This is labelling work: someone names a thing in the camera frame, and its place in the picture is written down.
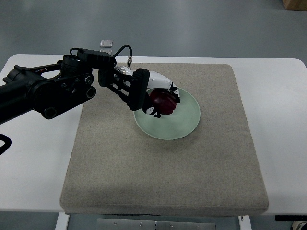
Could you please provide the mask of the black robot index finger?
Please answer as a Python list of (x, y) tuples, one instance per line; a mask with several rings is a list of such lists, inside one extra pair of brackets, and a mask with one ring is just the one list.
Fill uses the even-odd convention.
[(171, 92), (171, 94), (175, 98), (176, 102), (180, 103), (179, 89), (178, 89), (178, 87), (173, 82), (170, 84), (169, 91)]

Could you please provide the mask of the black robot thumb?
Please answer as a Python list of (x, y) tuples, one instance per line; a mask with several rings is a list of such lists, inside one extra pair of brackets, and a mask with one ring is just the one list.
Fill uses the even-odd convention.
[(152, 102), (150, 97), (145, 97), (144, 103), (143, 103), (143, 106), (142, 106), (142, 111), (145, 114), (150, 115), (152, 117), (156, 117), (156, 118), (160, 118), (161, 117), (161, 114), (154, 107), (154, 104), (153, 104), (153, 102)]

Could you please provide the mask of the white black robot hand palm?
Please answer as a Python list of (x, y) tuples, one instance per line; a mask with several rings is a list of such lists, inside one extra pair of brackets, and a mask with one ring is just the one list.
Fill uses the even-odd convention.
[[(130, 70), (128, 67), (125, 66), (116, 66), (116, 70), (120, 71), (122, 74), (132, 76), (133, 71)], [(148, 89), (169, 89), (170, 91), (173, 90), (173, 82), (165, 77), (164, 75), (150, 71), (149, 82), (147, 85)]]

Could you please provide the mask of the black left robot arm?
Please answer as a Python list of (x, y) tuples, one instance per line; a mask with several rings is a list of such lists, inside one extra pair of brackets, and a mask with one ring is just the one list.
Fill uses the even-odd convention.
[(169, 78), (146, 69), (133, 71), (131, 64), (132, 55), (125, 66), (118, 66), (116, 55), (77, 48), (76, 54), (64, 55), (55, 64), (15, 66), (0, 88), (0, 121), (8, 122), (32, 110), (53, 119), (92, 99), (96, 94), (94, 69), (99, 85), (117, 94), (132, 111), (161, 116), (148, 89), (165, 89), (180, 102), (179, 89)]

